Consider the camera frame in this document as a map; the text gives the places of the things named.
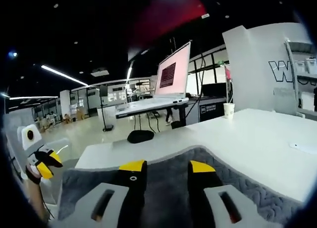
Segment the person's left hand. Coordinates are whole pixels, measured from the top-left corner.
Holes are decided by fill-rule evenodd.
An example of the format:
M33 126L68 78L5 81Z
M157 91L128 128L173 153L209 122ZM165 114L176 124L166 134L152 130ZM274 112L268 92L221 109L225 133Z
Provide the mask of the person's left hand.
M32 183L35 185L40 184L42 176L40 175L36 166L27 164L25 168L25 174Z

